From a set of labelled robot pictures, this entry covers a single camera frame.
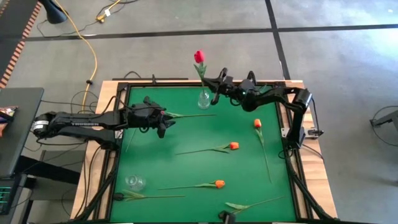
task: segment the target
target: gray floor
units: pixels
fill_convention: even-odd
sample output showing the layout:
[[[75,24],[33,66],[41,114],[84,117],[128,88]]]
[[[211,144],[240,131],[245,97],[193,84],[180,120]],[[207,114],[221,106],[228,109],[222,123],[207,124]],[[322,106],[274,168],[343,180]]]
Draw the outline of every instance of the gray floor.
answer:
[[[79,28],[93,22],[99,9],[109,4],[106,0],[60,2]],[[279,27],[398,23],[397,1],[272,0],[272,5]],[[44,19],[45,12],[41,11],[36,24]],[[104,24],[90,26],[84,33],[265,27],[270,27],[270,23],[263,0],[141,0],[113,14]],[[68,23],[42,26],[45,35],[72,30]],[[33,28],[30,36],[39,35]],[[396,223],[397,220],[398,148],[378,140],[369,126],[369,119],[379,108],[398,105],[397,36],[397,29],[280,34],[292,79],[304,80],[316,100],[320,126],[325,130],[320,144],[336,209],[342,220],[375,223]],[[99,63],[91,89],[97,94],[102,80],[122,77],[130,70],[143,77],[155,74],[157,77],[196,78],[192,55],[197,49],[206,52],[208,77],[215,77],[222,67],[228,67],[229,73],[236,78],[243,78],[253,70],[259,79],[282,79],[272,34],[98,39],[90,42]],[[42,86],[45,88],[44,99],[70,101],[75,92],[84,89],[92,69],[90,50],[80,40],[26,42],[9,87]],[[80,101],[81,97],[77,97],[76,102]],[[69,111],[69,106],[42,104],[40,107],[40,112],[49,110]],[[378,131],[383,138],[398,144],[397,132],[391,126],[381,127]],[[32,139],[28,140],[27,146],[35,147]],[[39,155],[39,152],[25,153]],[[30,221],[67,220],[59,201],[41,203],[48,205],[48,209],[34,206]]]

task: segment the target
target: green mat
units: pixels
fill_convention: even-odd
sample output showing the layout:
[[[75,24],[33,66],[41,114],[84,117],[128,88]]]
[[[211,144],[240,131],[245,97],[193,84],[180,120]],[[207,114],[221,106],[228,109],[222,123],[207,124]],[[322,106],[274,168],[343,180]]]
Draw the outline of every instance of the green mat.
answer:
[[[249,208],[237,214],[238,222],[294,221],[294,205],[285,161],[278,158],[282,150],[275,104],[251,113],[232,106],[229,99],[207,110],[199,109],[199,88],[134,88],[129,105],[142,103],[145,96],[178,114],[217,114],[217,116],[179,118],[177,124],[159,139],[156,130],[147,133],[133,129],[124,132],[116,192],[129,190],[125,178],[140,175],[146,179],[144,195],[185,195],[182,198],[146,198],[113,201],[111,222],[220,222],[218,213],[232,211],[231,202],[250,205],[285,196]],[[254,119],[262,121],[272,183],[267,175],[264,153],[254,130]],[[198,152],[176,156],[176,153],[207,149],[238,142],[239,149],[229,154]],[[224,180],[222,189],[174,189],[167,187],[195,185]]]

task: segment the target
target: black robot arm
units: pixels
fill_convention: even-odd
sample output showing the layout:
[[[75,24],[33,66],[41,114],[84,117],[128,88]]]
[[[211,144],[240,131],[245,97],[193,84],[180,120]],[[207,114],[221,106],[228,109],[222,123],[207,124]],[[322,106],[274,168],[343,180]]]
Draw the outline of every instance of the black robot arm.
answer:
[[[247,79],[240,84],[233,83],[233,77],[227,76],[227,68],[223,68],[218,78],[204,78],[203,82],[215,94],[212,105],[217,104],[220,94],[229,98],[234,106],[242,106],[245,111],[254,111],[258,106],[279,102],[287,109],[294,112],[293,125],[287,133],[288,147],[299,149],[305,138],[302,127],[303,117],[311,101],[312,94],[307,89],[277,87],[261,93],[256,89],[256,77],[252,71]],[[286,95],[294,94],[294,99],[289,102]]]
[[[33,133],[38,139],[62,135],[95,140],[103,149],[116,150],[118,145],[115,131],[121,129],[139,128],[141,132],[146,133],[149,128],[157,128],[158,136],[163,138],[166,129],[175,124],[175,121],[170,120],[172,117],[164,113],[165,110],[146,96],[143,103],[125,105],[120,110],[101,114],[48,112],[35,118]]]

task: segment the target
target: yellow cable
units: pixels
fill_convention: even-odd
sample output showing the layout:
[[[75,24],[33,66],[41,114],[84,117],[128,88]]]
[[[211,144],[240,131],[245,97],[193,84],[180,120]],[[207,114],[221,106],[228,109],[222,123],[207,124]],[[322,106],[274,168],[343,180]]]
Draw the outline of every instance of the yellow cable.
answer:
[[[111,10],[111,8],[113,7],[113,6],[115,6],[115,5],[117,5],[117,3],[119,3],[121,0],[117,0],[115,3],[113,3],[107,10]],[[105,18],[105,13],[104,14],[102,14],[101,16],[98,16],[97,18],[96,18],[96,20],[98,20],[98,21],[100,21],[101,23],[103,23],[103,22],[105,22],[105,20],[104,20],[104,18]]]
[[[88,46],[90,47],[90,49],[91,49],[91,52],[92,52],[93,55],[94,55],[95,67],[94,67],[93,74],[92,74],[91,77],[90,77],[90,81],[92,81],[92,80],[94,79],[94,77],[95,77],[96,72],[97,72],[97,66],[98,66],[98,64],[97,64],[97,55],[95,54],[95,51],[94,51],[93,47],[90,45],[90,43],[89,43],[84,37],[82,37],[82,36],[80,35],[79,30],[77,29],[75,23],[73,22],[73,20],[71,19],[71,17],[68,15],[68,13],[63,9],[63,7],[61,6],[61,4],[60,4],[57,0],[54,0],[54,1],[57,3],[57,5],[59,6],[59,8],[62,10],[62,12],[68,17],[69,21],[72,23],[73,27],[75,28],[77,35],[78,35],[82,40],[84,40],[84,41],[87,43],[87,45],[88,45]],[[90,84],[87,84],[87,86],[86,86],[86,91],[85,91],[85,95],[84,95],[84,97],[83,97],[83,103],[82,103],[83,106],[81,107],[81,109],[82,109],[83,111],[85,110],[85,106],[84,106],[84,105],[85,105],[85,103],[86,103],[87,91],[88,91],[89,87],[90,87]]]

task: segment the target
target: black aluminum frame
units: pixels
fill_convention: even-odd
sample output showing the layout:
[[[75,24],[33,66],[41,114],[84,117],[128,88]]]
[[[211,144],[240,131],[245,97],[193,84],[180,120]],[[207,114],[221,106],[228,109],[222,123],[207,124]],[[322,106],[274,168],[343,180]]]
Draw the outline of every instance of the black aluminum frame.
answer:
[[[166,87],[166,86],[173,86],[173,87],[182,87],[182,86],[200,87],[201,86],[200,82],[183,82],[182,83],[182,82],[179,82],[176,79],[172,79],[172,80],[175,80],[175,82],[168,82],[168,83],[165,83],[165,82],[156,83],[155,81],[153,81],[152,83],[125,83],[125,82],[121,82],[121,83],[118,84],[117,97],[120,98],[122,91],[126,90],[126,96],[124,98],[124,101],[128,102],[129,101],[129,97],[130,97],[130,92],[131,92],[132,88],[135,88],[135,87]],[[257,82],[257,83],[259,85],[269,85],[270,87],[285,86],[284,82]],[[117,109],[118,105],[119,105],[119,101],[116,101],[114,109]],[[284,127],[284,122],[283,122],[283,117],[282,117],[282,113],[281,113],[281,110],[280,110],[280,104],[279,103],[275,103],[275,109],[277,111],[279,128],[283,128]],[[289,126],[292,123],[291,114],[290,114],[290,119],[288,118],[288,123],[289,123]],[[288,157],[289,156],[288,148],[287,148],[287,146],[285,144],[285,141],[284,141],[282,135],[280,137],[281,137],[281,140],[282,140],[282,148],[284,150],[284,156]],[[116,164],[116,173],[117,173],[118,167],[119,167],[120,152],[121,152],[120,150],[118,150],[116,152],[115,161],[114,161],[114,162],[117,162],[117,164]],[[294,154],[294,156],[296,158],[296,163],[297,163],[296,165],[297,165],[297,169],[298,169],[298,174],[299,174],[300,180],[306,185],[304,171],[303,171],[303,166],[302,166],[301,158],[300,158],[300,153],[299,153],[299,151],[294,151],[293,154]],[[103,163],[103,170],[102,170],[102,173],[101,173],[101,180],[100,180],[101,184],[103,183],[103,181],[105,179],[105,176],[106,176],[106,171],[107,171],[106,168],[108,167],[109,159],[110,159],[110,152],[107,151],[106,154],[105,154],[104,163]],[[110,185],[110,191],[109,191],[109,195],[108,195],[108,203],[107,203],[107,206],[106,206],[106,215],[105,215],[105,219],[107,219],[107,220],[110,219],[110,214],[111,214],[111,211],[112,211],[112,204],[113,204],[112,202],[113,202],[113,194],[114,194],[115,185],[116,185],[116,178],[112,181],[112,183]],[[290,191],[291,191],[291,194],[292,194],[292,200],[293,200],[293,206],[294,206],[296,221],[297,220],[301,220],[302,217],[300,215],[301,214],[300,213],[300,207],[299,207],[299,203],[298,203],[298,200],[297,200],[297,191],[296,191],[296,188],[295,188],[294,181],[292,180],[290,175],[289,175],[289,185],[290,185]],[[310,206],[309,206],[309,204],[307,202],[307,199],[306,198],[303,198],[303,199],[305,201],[305,210],[306,210],[308,218],[313,218],[312,209],[310,208]],[[98,205],[96,207],[96,210],[95,210],[95,213],[94,213],[95,214],[94,215],[94,219],[98,219],[99,210],[100,210],[100,203],[98,203]]]

